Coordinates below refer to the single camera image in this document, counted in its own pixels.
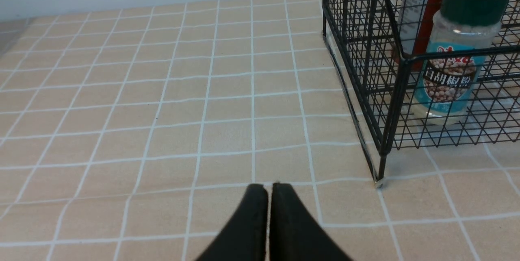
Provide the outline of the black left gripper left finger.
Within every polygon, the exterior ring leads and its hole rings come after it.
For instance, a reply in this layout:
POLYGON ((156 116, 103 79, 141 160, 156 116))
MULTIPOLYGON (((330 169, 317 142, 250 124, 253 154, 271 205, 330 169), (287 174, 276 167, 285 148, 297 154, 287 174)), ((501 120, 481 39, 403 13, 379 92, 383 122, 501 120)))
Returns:
POLYGON ((268 192, 250 184, 224 228, 197 261, 263 261, 266 256, 268 192))

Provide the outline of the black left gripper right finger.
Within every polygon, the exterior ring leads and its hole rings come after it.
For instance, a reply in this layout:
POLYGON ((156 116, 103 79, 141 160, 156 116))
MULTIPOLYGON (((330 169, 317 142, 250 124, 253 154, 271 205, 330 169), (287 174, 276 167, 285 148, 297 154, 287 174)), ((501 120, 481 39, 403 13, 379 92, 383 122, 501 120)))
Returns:
POLYGON ((269 228, 271 261, 351 261, 321 228, 288 183, 274 183, 269 228))

